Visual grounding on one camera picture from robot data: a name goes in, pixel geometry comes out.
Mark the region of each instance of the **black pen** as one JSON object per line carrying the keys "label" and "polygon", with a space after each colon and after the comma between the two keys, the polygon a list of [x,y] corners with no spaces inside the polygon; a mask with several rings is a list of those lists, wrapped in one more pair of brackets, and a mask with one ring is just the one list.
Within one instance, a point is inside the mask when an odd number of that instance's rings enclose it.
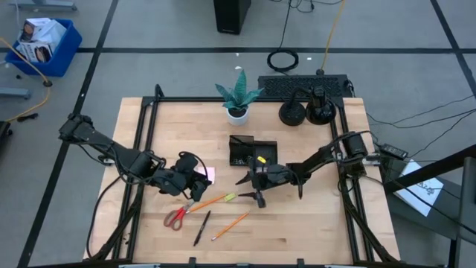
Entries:
{"label": "black pen", "polygon": [[205,220],[202,223],[202,227],[200,227],[199,234],[195,238],[195,242],[193,242],[193,246],[199,243],[200,237],[202,236],[203,229],[205,228],[205,224],[207,224],[208,217],[210,216],[211,211],[208,211],[207,216],[205,216]]}

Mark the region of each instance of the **yellow cable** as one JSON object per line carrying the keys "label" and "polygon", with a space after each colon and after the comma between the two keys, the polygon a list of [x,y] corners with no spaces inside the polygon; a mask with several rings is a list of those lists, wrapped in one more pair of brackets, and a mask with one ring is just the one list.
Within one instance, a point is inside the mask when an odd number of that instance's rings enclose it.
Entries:
{"label": "yellow cable", "polygon": [[[48,78],[42,73],[39,71],[39,69],[37,67],[35,67],[33,64],[31,64],[28,60],[26,60],[15,48],[13,48],[7,41],[5,41],[5,39],[3,39],[3,37],[0,37],[0,41],[2,41],[9,49],[11,49],[11,51],[13,51],[13,53],[16,54],[16,56],[18,56],[20,59],[22,59],[24,62],[26,62],[31,68],[33,68],[33,70],[35,70],[41,77],[42,79],[46,82],[46,83],[50,83],[50,81],[48,80]],[[50,86],[47,86],[46,87],[46,97],[45,99],[43,99],[42,102],[38,103],[37,105],[31,107],[30,109],[27,109],[26,111],[18,114],[18,115],[15,115],[14,117],[10,118],[7,120],[8,123],[12,122],[12,121],[15,121],[17,118],[35,110],[36,108],[39,108],[41,106],[43,106],[43,104],[45,104],[49,97],[50,97],[50,93],[51,93],[51,87]]]}
{"label": "yellow cable", "polygon": [[344,5],[345,5],[345,0],[342,0],[341,7],[339,8],[339,12],[337,13],[337,16],[334,19],[334,24],[332,25],[332,29],[330,30],[330,33],[329,33],[329,38],[327,39],[326,52],[324,53],[324,60],[322,61],[321,70],[324,70],[324,66],[326,65],[327,52],[329,50],[330,40],[332,39],[332,35],[334,34],[335,26],[337,25],[337,22],[339,21],[339,18],[341,17],[341,13],[342,13],[342,10],[344,9]]}

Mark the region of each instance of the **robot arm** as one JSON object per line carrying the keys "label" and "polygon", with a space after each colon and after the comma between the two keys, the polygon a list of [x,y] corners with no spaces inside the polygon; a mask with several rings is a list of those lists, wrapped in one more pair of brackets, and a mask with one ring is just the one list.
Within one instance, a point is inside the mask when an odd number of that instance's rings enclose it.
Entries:
{"label": "robot arm", "polygon": [[165,159],[157,157],[152,151],[125,148],[98,132],[88,116],[69,115],[59,129],[59,138],[71,144],[93,147],[105,157],[114,159],[119,175],[160,188],[161,194],[177,196],[190,189],[191,198],[199,201],[211,184],[207,176],[193,170],[199,162],[192,153],[180,152],[175,166],[166,169]]}
{"label": "robot arm", "polygon": [[[266,202],[261,191],[268,190],[286,183],[298,186],[299,198],[303,196],[303,184],[311,178],[311,174],[324,165],[340,162],[347,174],[351,176],[365,175],[361,160],[367,156],[367,149],[361,134],[363,132],[349,132],[337,137],[326,146],[319,148],[318,152],[301,163],[287,163],[286,166],[271,165],[264,172],[256,172],[253,168],[246,176],[237,182],[237,185],[251,181],[255,193],[242,194],[253,197],[258,201],[258,206],[264,208]],[[346,157],[336,155],[335,147],[344,145]]]}

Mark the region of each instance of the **paper sheet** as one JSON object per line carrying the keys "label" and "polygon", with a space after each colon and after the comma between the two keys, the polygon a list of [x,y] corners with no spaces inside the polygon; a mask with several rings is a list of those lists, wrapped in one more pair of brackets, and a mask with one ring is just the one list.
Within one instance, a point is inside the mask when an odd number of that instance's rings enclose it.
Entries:
{"label": "paper sheet", "polygon": [[[405,169],[402,171],[402,175],[406,175],[411,173],[415,170],[419,170],[421,168],[416,162],[409,162]],[[433,205],[434,202],[437,200],[438,195],[441,192],[441,188],[443,187],[443,183],[441,183],[436,178],[428,179],[424,182],[421,182],[417,185],[412,185],[408,187],[408,190],[412,191],[421,199],[425,200],[428,204]],[[402,189],[395,192],[401,200],[405,201],[409,206],[416,209],[419,213],[423,216],[427,217],[428,213],[430,213],[431,207],[423,203],[422,201],[418,200],[413,194],[410,194],[407,190]]]}

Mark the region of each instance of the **black box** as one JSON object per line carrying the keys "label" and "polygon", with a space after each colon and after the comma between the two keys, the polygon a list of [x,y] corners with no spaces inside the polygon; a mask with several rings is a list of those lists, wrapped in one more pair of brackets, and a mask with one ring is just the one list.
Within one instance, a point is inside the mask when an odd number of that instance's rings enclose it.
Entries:
{"label": "black box", "polygon": [[213,0],[213,5],[218,32],[239,34],[251,0]]}

